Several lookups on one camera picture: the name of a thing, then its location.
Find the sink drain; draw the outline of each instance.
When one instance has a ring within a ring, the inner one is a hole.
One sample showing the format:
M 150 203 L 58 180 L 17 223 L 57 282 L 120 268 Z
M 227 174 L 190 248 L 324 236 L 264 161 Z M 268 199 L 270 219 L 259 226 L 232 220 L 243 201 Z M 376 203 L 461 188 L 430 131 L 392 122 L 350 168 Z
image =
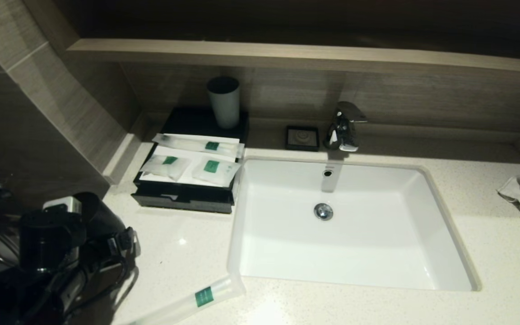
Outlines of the sink drain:
M 319 218 L 322 221 L 328 221 L 331 220 L 334 212 L 332 211 L 330 205 L 326 203 L 319 203 L 314 206 L 314 215 L 316 218 Z

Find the plastic packet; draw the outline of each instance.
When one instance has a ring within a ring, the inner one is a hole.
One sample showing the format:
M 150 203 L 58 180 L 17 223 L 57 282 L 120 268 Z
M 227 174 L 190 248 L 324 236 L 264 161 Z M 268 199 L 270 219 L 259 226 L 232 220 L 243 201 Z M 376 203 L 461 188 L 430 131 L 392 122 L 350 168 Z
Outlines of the plastic packet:
M 146 161 L 140 172 L 151 173 L 158 176 L 167 176 L 178 181 L 188 165 L 190 159 L 174 156 L 160 156 L 154 154 Z
M 237 162 L 203 159 L 192 172 L 192 177 L 209 181 L 222 187 L 229 187 L 241 164 Z
M 128 325 L 172 325 L 204 308 L 244 293 L 246 288 L 240 275 L 231 274 Z
M 161 133 L 156 134 L 152 141 L 168 148 L 221 154 L 222 156 L 231 158 L 242 158 L 244 154 L 244 144 L 184 139 L 176 136 L 163 135 Z

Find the sink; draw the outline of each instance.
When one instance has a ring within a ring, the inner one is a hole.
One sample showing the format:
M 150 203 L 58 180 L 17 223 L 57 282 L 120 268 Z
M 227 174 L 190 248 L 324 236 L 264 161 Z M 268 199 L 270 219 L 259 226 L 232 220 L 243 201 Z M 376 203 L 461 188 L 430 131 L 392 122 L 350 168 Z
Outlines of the sink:
M 324 175 L 338 178 L 332 193 L 322 191 Z M 332 217 L 317 217 L 318 204 Z M 421 169 L 247 160 L 228 267 L 263 278 L 475 290 L 449 222 Z

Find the faucet handle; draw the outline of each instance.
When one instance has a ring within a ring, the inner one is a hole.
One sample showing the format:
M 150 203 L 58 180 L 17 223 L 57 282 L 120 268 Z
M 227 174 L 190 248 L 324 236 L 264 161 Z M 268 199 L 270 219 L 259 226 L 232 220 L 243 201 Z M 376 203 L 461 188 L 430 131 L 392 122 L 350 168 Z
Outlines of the faucet handle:
M 351 102 L 338 102 L 336 104 L 336 116 L 344 115 L 354 123 L 368 122 L 367 116 Z

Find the green label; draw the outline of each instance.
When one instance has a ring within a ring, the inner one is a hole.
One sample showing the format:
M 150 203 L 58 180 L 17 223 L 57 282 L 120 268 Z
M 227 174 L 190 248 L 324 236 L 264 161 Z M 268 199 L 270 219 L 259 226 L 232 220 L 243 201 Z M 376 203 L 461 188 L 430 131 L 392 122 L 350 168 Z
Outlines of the green label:
M 204 306 L 205 304 L 208 304 L 208 302 L 212 301 L 214 301 L 214 297 L 212 296 L 211 287 L 196 292 L 196 305 L 198 305 L 198 307 Z
M 206 144 L 206 150 L 214 150 L 214 151 L 216 151 L 216 150 L 218 150 L 218 146 L 219 145 L 220 144 L 218 142 L 208 142 Z
M 166 160 L 163 161 L 162 165 L 171 165 L 174 163 L 174 161 L 178 160 L 176 157 L 167 156 Z
M 208 160 L 208 162 L 206 163 L 206 166 L 204 166 L 204 171 L 210 172 L 210 173 L 215 173 L 218 170 L 219 164 L 220 164 L 219 161 Z

